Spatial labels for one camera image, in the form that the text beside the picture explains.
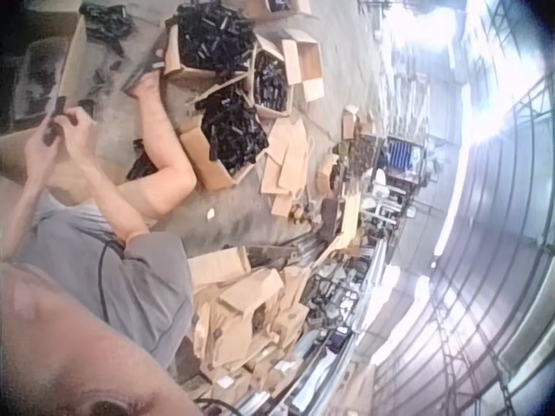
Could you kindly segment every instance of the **bright light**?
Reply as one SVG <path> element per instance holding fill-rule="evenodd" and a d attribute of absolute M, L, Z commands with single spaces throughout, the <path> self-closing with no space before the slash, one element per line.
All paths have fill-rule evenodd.
<path fill-rule="evenodd" d="M 399 46 L 416 42 L 430 49 L 443 49 L 453 40 L 457 21 L 454 11 L 447 7 L 438 7 L 427 15 L 415 16 L 397 3 L 386 11 L 384 25 Z"/>
<path fill-rule="evenodd" d="M 383 271 L 382 283 L 375 286 L 372 289 L 372 294 L 370 295 L 370 300 L 368 304 L 368 310 L 366 311 L 366 316 L 364 316 L 364 323 L 362 324 L 362 330 L 365 331 L 369 328 L 373 321 L 380 313 L 383 305 L 389 300 L 391 296 L 391 290 L 399 282 L 399 275 L 401 274 L 401 269 L 398 266 L 391 266 L 387 264 L 385 270 Z M 362 337 L 359 337 L 357 341 L 360 343 Z"/>
<path fill-rule="evenodd" d="M 465 178 L 467 176 L 468 152 L 472 143 L 472 133 L 469 130 L 473 123 L 472 102 L 470 97 L 470 86 L 468 84 L 460 89 L 460 95 L 462 99 L 462 147 L 459 151 L 459 164 L 457 165 L 457 173 L 454 179 L 453 196 L 451 197 L 451 202 L 449 203 L 447 216 L 445 218 L 445 222 L 443 223 L 440 237 L 438 238 L 434 249 L 434 255 L 437 257 L 441 256 L 445 250 L 445 246 L 447 245 L 447 241 L 451 235 L 451 230 L 453 229 L 454 218 L 459 210 L 462 188 L 464 187 Z"/>
<path fill-rule="evenodd" d="M 429 291 L 429 277 L 420 276 L 415 287 L 415 301 L 408 309 L 405 316 L 395 325 L 391 331 L 389 338 L 385 343 L 372 355 L 370 359 L 371 364 L 379 366 L 386 358 L 388 358 L 393 350 L 397 348 L 399 343 L 407 336 L 408 331 L 415 324 L 420 316 L 420 313 L 426 307 L 430 297 Z"/>

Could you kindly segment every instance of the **person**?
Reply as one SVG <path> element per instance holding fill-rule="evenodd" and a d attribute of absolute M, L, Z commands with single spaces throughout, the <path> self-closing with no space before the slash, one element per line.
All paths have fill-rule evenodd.
<path fill-rule="evenodd" d="M 28 177 L 0 248 L 10 262 L 0 269 L 2 391 L 22 414 L 197 414 L 165 371 L 193 314 L 186 253 L 146 221 L 170 212 L 196 177 L 162 106 L 160 71 L 132 94 L 158 168 L 150 176 L 114 185 L 80 107 L 54 118 L 63 137 L 52 146 L 45 119 L 25 147 Z M 93 197 L 75 207 L 45 191 L 62 143 Z"/>

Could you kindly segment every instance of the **finger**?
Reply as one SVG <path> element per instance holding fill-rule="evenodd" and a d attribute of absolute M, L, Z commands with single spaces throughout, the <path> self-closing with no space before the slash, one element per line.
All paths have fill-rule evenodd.
<path fill-rule="evenodd" d="M 71 121 L 69 121 L 69 118 L 66 117 L 65 115 L 57 115 L 54 118 L 54 122 L 62 128 L 63 133 L 65 134 L 66 137 L 68 137 L 69 132 L 73 128 L 73 125 L 71 124 Z"/>
<path fill-rule="evenodd" d="M 77 119 L 77 123 L 81 124 L 84 121 L 91 122 L 93 119 L 90 118 L 88 113 L 83 110 L 82 107 L 72 107 L 65 111 L 66 114 L 72 115 Z"/>

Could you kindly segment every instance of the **concrete floor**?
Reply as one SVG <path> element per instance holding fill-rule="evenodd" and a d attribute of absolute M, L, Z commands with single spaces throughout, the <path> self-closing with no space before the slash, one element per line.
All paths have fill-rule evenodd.
<path fill-rule="evenodd" d="M 128 169 L 135 157 L 132 141 L 141 135 L 140 120 L 136 103 L 120 92 L 119 86 L 155 39 L 160 30 L 155 22 L 161 16 L 171 14 L 172 11 L 167 10 L 168 3 L 176 2 L 163 2 L 163 6 L 146 1 L 118 3 L 130 3 L 130 13 L 140 18 L 135 18 L 137 30 L 122 43 L 127 58 L 119 73 L 112 72 L 113 86 L 99 97 L 98 153 Z M 309 191 L 310 195 L 315 196 L 317 167 L 323 156 L 341 139 L 344 107 L 354 104 L 364 113 L 371 109 L 373 114 L 379 114 L 376 80 L 380 74 L 380 59 L 370 20 L 358 15 L 355 0 L 313 0 L 312 3 L 314 17 L 296 16 L 265 23 L 259 25 L 257 31 L 265 35 L 275 34 L 283 27 L 297 28 L 320 42 L 325 97 L 306 103 L 297 94 L 292 116 L 293 119 L 302 116 L 307 134 L 315 139 L 309 166 Z M 107 67 L 116 59 L 103 45 L 88 44 L 87 61 L 82 74 L 82 95 L 93 85 L 95 69 Z M 194 92 L 190 90 L 167 86 L 166 104 L 176 128 L 193 114 L 192 109 L 185 105 L 193 95 Z M 271 244 L 306 232 L 306 226 L 292 225 L 285 218 L 271 215 L 273 198 L 259 192 L 264 163 L 265 158 L 232 189 L 208 192 L 199 185 L 182 205 L 155 226 L 156 229 L 169 230 L 179 235 L 191 257 L 217 250 L 225 244 Z M 216 215 L 208 221 L 206 214 L 211 208 Z"/>

